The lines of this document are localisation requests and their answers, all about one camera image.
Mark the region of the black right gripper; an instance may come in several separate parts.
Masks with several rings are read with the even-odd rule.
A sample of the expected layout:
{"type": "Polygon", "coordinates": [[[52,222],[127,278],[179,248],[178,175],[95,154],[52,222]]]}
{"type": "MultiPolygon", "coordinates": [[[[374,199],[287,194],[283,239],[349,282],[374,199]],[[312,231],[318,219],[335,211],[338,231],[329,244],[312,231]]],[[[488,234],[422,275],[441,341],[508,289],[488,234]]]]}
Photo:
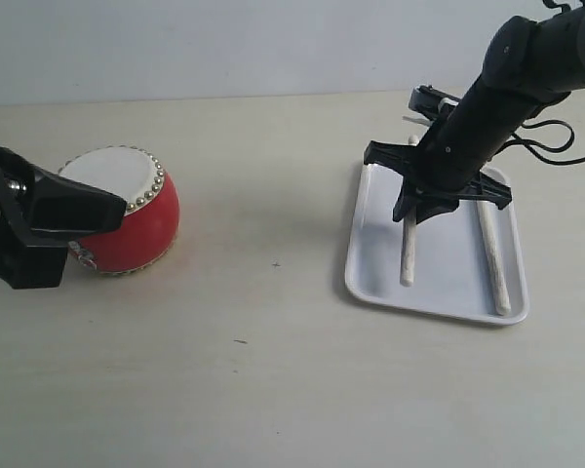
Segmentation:
{"type": "Polygon", "coordinates": [[[392,220],[401,222],[415,209],[420,224],[453,213],[462,201],[512,202],[512,190],[483,173],[484,165],[512,134],[509,97],[463,97],[436,120],[416,145],[372,140],[363,163],[378,165],[402,178],[392,220]]]}

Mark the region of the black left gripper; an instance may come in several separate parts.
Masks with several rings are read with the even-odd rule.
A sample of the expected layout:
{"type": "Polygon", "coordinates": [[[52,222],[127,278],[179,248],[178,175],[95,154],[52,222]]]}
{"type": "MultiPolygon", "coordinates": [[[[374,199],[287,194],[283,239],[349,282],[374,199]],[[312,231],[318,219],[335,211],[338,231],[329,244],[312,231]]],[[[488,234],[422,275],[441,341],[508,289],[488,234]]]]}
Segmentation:
{"type": "Polygon", "coordinates": [[[60,285],[63,242],[112,232],[127,202],[51,173],[0,146],[0,280],[14,290],[60,285]]]}

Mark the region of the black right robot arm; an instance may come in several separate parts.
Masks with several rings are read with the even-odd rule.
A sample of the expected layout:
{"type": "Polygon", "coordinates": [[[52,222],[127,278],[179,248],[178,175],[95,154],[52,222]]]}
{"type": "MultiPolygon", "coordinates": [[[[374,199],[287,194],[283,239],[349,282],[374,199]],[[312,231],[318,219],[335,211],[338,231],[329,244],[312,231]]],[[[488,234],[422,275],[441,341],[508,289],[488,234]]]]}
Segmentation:
{"type": "Polygon", "coordinates": [[[392,218],[413,215],[421,223],[452,213],[462,201],[513,201],[507,185],[485,175],[498,152],[522,139],[516,131],[527,120],[585,89],[585,1],[558,9],[549,19],[508,19],[488,45],[480,75],[463,97],[420,85],[409,109],[431,126],[415,145],[371,141],[367,165],[378,164],[402,177],[392,218]]]}

